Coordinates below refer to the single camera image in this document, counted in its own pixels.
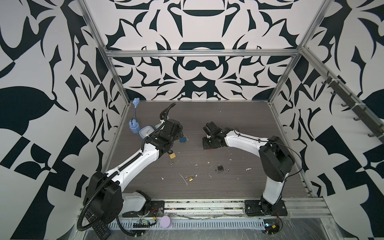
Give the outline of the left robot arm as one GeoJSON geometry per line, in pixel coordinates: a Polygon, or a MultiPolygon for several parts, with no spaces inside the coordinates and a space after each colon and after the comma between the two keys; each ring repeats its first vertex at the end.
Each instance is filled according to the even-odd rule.
{"type": "Polygon", "coordinates": [[[123,191],[147,166],[168,154],[173,159],[174,141],[183,137],[180,122],[169,119],[169,112],[176,103],[170,104],[160,113],[161,125],[146,136],[140,149],[117,167],[102,173],[97,171],[90,179],[83,209],[77,221],[77,230],[85,231],[97,223],[105,225],[125,212],[139,212],[150,198],[142,192],[134,192],[127,200],[123,191]]]}

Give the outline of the blue padlock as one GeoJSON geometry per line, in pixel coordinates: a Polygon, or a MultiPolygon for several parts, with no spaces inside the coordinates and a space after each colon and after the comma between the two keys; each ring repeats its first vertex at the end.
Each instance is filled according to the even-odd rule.
{"type": "Polygon", "coordinates": [[[186,136],[180,138],[180,143],[186,143],[188,138],[186,136]]]}

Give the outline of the brass padlock with key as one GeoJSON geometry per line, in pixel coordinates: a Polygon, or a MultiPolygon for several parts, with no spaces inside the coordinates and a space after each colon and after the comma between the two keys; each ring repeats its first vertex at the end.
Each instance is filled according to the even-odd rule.
{"type": "Polygon", "coordinates": [[[170,159],[168,160],[168,164],[173,165],[174,159],[176,158],[176,154],[175,153],[169,154],[169,157],[170,157],[170,159]]]}

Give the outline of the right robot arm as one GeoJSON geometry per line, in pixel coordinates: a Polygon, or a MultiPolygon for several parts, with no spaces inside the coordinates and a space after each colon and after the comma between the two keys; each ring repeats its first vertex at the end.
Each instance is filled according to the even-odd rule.
{"type": "Polygon", "coordinates": [[[277,136],[258,138],[231,128],[221,129],[213,122],[206,124],[203,130],[207,135],[203,138],[205,150],[237,148],[261,159],[267,175],[266,186],[259,200],[245,200],[245,214],[249,217],[287,216],[288,210],[282,200],[282,192],[295,161],[283,141],[277,136]]]}

